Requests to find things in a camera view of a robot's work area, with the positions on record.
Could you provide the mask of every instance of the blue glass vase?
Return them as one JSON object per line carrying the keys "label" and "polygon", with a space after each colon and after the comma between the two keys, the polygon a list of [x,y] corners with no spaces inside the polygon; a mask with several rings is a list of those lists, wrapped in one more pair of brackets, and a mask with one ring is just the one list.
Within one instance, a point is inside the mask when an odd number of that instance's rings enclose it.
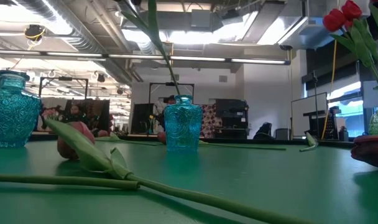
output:
{"label": "blue glass vase", "polygon": [[169,152],[197,152],[203,110],[191,103],[192,96],[175,96],[176,104],[164,109]]}
{"label": "blue glass vase", "polygon": [[0,147],[22,147],[33,131],[41,100],[24,90],[29,76],[0,70]]}

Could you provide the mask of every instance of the red flower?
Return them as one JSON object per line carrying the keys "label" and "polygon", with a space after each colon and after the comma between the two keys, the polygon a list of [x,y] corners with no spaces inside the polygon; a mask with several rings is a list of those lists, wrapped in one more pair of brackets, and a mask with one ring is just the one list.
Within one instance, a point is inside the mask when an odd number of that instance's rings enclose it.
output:
{"label": "red flower", "polygon": [[345,26],[345,29],[349,31],[353,26],[353,21],[346,21],[344,26]]}
{"label": "red flower", "polygon": [[327,16],[323,18],[323,25],[330,32],[339,30],[346,22],[344,14],[338,10],[333,9]]}
{"label": "red flower", "polygon": [[342,6],[343,11],[347,20],[351,21],[353,19],[358,19],[362,15],[362,10],[353,1],[346,1],[345,5]]}

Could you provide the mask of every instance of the black bag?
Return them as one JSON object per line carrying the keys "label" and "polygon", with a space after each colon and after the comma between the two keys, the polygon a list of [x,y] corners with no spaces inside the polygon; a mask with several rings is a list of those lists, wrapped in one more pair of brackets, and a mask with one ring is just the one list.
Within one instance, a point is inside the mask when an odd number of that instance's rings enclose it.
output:
{"label": "black bag", "polygon": [[272,124],[265,122],[257,131],[256,135],[253,137],[254,140],[274,140],[270,135],[272,130]]}

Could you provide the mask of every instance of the air vent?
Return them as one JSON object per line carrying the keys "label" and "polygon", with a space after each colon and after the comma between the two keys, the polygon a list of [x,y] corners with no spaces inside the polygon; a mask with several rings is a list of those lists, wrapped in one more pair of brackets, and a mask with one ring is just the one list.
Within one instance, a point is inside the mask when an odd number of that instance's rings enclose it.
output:
{"label": "air vent", "polygon": [[220,75],[219,76],[219,82],[228,82],[228,76]]}
{"label": "air vent", "polygon": [[174,75],[174,77],[175,77],[175,81],[179,81],[179,75]]}

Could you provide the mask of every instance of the green table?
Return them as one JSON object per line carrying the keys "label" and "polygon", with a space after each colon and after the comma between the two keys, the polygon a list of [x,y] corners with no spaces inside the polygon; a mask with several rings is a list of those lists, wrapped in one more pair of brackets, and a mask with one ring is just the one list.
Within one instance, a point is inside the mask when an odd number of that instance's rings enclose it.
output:
{"label": "green table", "polygon": [[[0,173],[100,176],[61,158],[56,141],[0,149]],[[165,146],[97,142],[117,147],[136,175],[315,223],[378,223],[378,169],[350,151],[201,147],[168,154]],[[124,192],[94,187],[0,183],[1,223],[259,223],[145,187]]]}

